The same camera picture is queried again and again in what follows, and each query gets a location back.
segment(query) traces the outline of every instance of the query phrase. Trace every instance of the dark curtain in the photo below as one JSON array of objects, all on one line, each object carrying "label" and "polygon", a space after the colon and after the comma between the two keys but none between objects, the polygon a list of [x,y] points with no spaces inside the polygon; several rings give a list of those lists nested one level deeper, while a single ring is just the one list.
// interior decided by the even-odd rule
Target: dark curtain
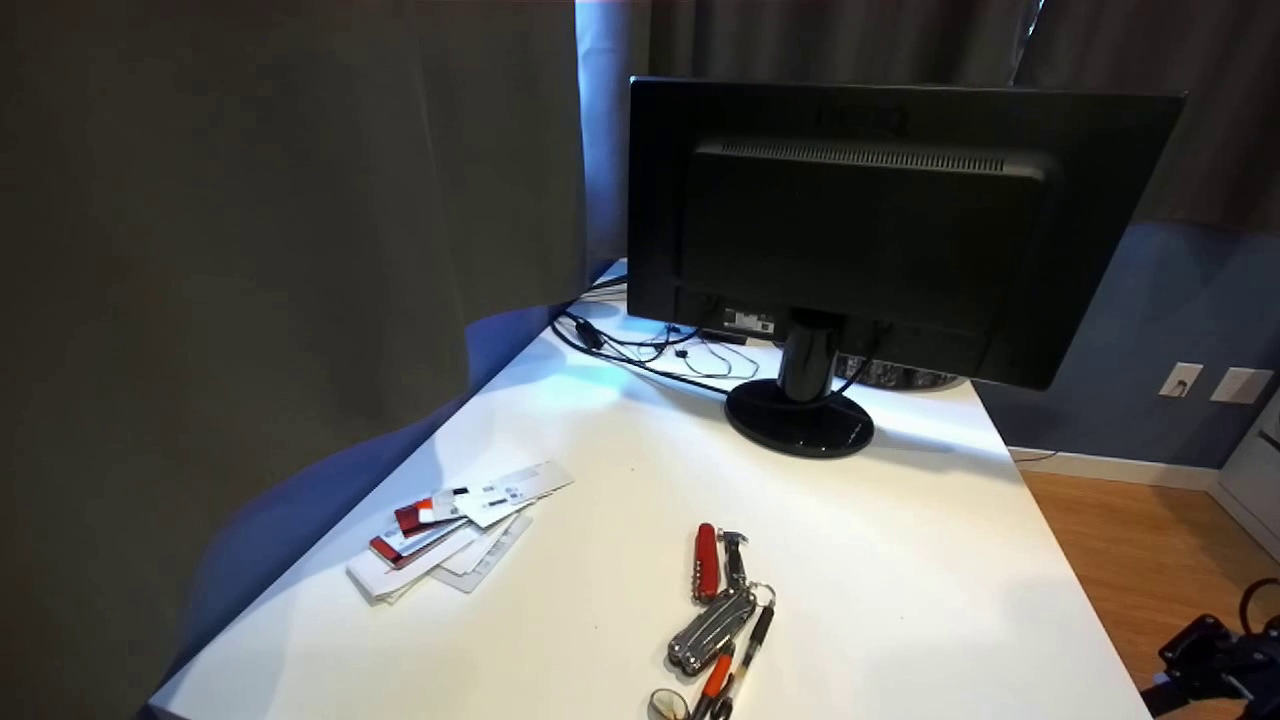
[{"label": "dark curtain", "polygon": [[1180,129],[1142,213],[1280,232],[1276,0],[1049,0],[1020,78],[1185,96]]},{"label": "dark curtain", "polygon": [[571,0],[4,0],[0,232],[0,715],[129,715],[239,503],[576,293]]}]

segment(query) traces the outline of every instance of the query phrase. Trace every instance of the metal tool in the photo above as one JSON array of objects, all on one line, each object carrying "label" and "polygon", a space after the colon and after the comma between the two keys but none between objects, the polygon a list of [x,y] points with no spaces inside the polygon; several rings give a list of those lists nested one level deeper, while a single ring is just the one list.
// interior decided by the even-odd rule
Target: metal tool
[{"label": "metal tool", "polygon": [[694,539],[694,599],[713,603],[719,596],[719,542],[718,526],[701,523]]},{"label": "metal tool", "polygon": [[686,632],[670,645],[670,663],[686,677],[704,671],[718,653],[758,615],[749,589],[723,589]]},{"label": "metal tool", "polygon": [[719,533],[729,589],[749,589],[746,539],[746,533]]}]

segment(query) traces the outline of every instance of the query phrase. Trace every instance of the blue wall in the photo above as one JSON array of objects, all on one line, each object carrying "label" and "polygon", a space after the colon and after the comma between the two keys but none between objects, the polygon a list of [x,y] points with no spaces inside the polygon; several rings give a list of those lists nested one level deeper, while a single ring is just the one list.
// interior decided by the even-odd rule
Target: blue wall
[{"label": "blue wall", "polygon": [[[1187,400],[1156,395],[1177,358]],[[1231,368],[1280,368],[1280,235],[1133,224],[1049,390],[986,386],[1007,443],[1222,467],[1262,404],[1213,404]]]}]

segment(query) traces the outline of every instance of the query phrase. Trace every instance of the monitor base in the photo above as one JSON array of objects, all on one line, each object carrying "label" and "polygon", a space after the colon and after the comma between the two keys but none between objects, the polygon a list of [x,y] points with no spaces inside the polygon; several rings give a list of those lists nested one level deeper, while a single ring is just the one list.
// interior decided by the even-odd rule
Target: monitor base
[{"label": "monitor base", "polygon": [[785,456],[853,456],[874,434],[874,417],[849,395],[792,400],[778,381],[754,381],[729,390],[723,417],[749,441]]}]

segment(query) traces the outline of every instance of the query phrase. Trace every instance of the black monitor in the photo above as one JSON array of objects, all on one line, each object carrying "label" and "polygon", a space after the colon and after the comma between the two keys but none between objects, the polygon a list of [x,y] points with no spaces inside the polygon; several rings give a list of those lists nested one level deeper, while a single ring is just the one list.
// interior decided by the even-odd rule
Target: black monitor
[{"label": "black monitor", "polygon": [[1173,96],[633,78],[630,313],[785,349],[729,418],[849,456],[865,354],[1049,386],[1180,116]]}]

